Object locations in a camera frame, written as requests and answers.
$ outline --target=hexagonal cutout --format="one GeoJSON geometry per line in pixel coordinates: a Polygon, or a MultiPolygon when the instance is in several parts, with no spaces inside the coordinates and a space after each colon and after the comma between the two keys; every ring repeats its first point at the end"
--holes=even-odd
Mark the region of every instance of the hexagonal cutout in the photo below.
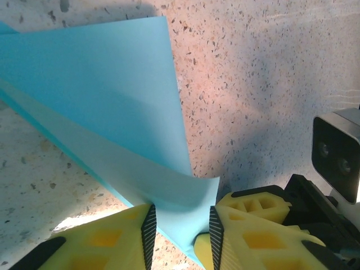
{"type": "Polygon", "coordinates": [[[272,200],[271,198],[261,198],[259,199],[259,203],[263,209],[269,209],[276,207],[276,202],[272,200]]]}
{"type": "Polygon", "coordinates": [[[99,255],[76,256],[69,270],[103,270],[108,261],[108,257],[99,255]]]}
{"type": "Polygon", "coordinates": [[[263,259],[266,270],[311,270],[312,267],[298,258],[269,258],[263,259]]]}
{"type": "Polygon", "coordinates": [[[239,210],[239,211],[242,211],[242,212],[246,212],[245,206],[241,201],[232,202],[226,206],[236,209],[236,210],[239,210]]]}
{"type": "Polygon", "coordinates": [[[90,235],[87,244],[91,246],[115,246],[116,242],[122,235],[120,229],[102,229],[90,235]]]}
{"type": "Polygon", "coordinates": [[[286,245],[281,241],[281,239],[271,232],[245,232],[242,237],[251,249],[286,248],[286,245]]]}

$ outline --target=light blue paper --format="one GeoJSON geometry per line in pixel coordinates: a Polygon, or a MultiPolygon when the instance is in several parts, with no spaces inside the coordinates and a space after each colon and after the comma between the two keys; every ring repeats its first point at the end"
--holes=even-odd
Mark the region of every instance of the light blue paper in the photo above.
{"type": "Polygon", "coordinates": [[[165,17],[5,35],[0,44],[2,79],[126,149],[191,175],[165,17]]]}
{"type": "Polygon", "coordinates": [[[164,17],[2,35],[0,97],[199,263],[219,179],[188,176],[164,17]]]}
{"type": "Polygon", "coordinates": [[[16,34],[16,33],[17,32],[13,30],[13,28],[7,26],[6,24],[0,21],[0,35],[16,34]]]}

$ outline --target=speckled countertop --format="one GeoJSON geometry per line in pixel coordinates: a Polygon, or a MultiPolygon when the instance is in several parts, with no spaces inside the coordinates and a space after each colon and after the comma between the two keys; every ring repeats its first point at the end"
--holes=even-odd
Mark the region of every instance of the speckled countertop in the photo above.
{"type": "MultiPolygon", "coordinates": [[[[18,31],[165,15],[193,172],[219,195],[311,166],[315,115],[360,103],[360,2],[0,0],[18,31]]],[[[0,269],[66,222],[125,206],[0,103],[0,269]]],[[[199,269],[163,237],[154,269],[199,269]]]]}

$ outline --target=granite countertop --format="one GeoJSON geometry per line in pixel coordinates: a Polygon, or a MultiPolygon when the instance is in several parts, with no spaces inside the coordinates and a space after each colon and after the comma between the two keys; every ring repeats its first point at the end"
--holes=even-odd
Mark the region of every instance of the granite countertop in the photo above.
{"type": "MultiPolygon", "coordinates": [[[[312,120],[360,103],[359,13],[352,0],[0,0],[20,32],[165,15],[193,172],[221,176],[219,196],[293,173],[329,190],[312,120]]],[[[4,103],[0,157],[0,269],[69,223],[125,209],[4,103]]],[[[200,269],[156,241],[154,269],[200,269]]]]}

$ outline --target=camera lens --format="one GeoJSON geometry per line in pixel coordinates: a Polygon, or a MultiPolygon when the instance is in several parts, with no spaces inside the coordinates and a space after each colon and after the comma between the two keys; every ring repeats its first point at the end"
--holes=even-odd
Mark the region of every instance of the camera lens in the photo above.
{"type": "Polygon", "coordinates": [[[327,145],[323,142],[319,143],[319,150],[320,150],[320,154],[323,158],[327,158],[327,156],[329,155],[329,148],[327,147],[327,145]]]}
{"type": "Polygon", "coordinates": [[[339,159],[339,168],[341,173],[345,176],[351,172],[350,164],[346,159],[339,159]]]}

